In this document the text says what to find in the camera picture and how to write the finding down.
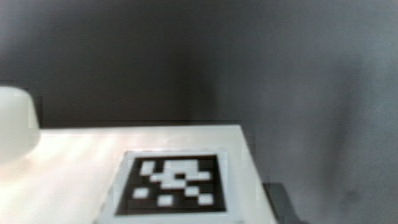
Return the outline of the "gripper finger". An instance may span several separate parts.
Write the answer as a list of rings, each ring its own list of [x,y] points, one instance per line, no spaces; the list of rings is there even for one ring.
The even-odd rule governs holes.
[[[310,224],[297,215],[285,185],[281,183],[265,183],[263,189],[271,200],[278,224]]]

